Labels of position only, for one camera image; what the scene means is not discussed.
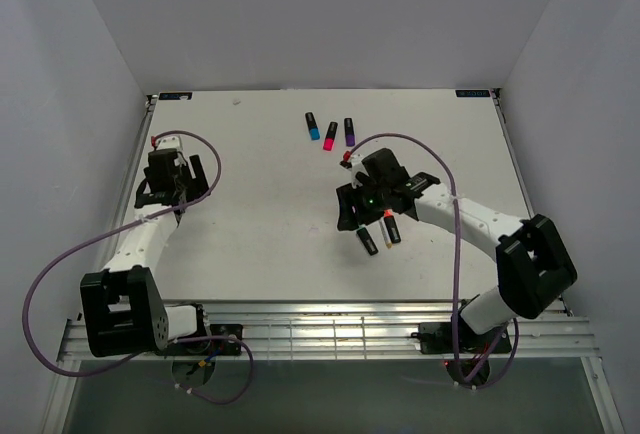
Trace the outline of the orange black highlighter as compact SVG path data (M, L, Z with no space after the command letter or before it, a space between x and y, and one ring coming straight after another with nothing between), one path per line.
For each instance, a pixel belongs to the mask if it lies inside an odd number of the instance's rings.
M393 246L399 244L401 242L401 236L392 211L387 210L382 219L385 221Z

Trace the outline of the green cap black highlighter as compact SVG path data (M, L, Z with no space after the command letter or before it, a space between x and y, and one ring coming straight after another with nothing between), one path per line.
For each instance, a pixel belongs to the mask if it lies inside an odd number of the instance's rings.
M359 227L356 230L356 236L369 256L374 256L379 252L366 226Z

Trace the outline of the yellow cap white marker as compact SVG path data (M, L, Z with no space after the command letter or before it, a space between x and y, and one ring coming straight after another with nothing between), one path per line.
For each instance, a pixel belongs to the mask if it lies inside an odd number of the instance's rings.
M383 219L378 221L378 224L380 226L380 230L381 230L381 234L384 240L384 244L386 246L387 249L391 249L393 247L393 243L391 241L391 238L389 236L389 231L387 229L387 226L385 224L385 221Z

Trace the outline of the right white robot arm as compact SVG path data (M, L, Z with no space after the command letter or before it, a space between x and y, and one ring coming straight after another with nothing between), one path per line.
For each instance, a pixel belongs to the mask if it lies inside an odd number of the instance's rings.
M476 350L514 318L537 318L577 280L559 231L546 216L521 219L457 198L433 175L410 175L388 148L346 154L340 164L351 180L336 190L337 228L355 232L369 254L377 247L368 225L382 222L389 241L398 244L393 217L400 214L459 236L495 262L496 286L464 301L451 319L453 342L464 351Z

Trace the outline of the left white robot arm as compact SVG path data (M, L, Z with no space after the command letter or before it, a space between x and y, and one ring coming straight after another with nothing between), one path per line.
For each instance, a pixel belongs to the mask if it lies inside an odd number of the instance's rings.
M161 352L174 340L190 353L205 351L212 330L195 303L167 306L154 273L189 201L208 189L200 158L182 148L156 148L136 190L138 224L99 272L84 275L80 294L91 353L100 358Z

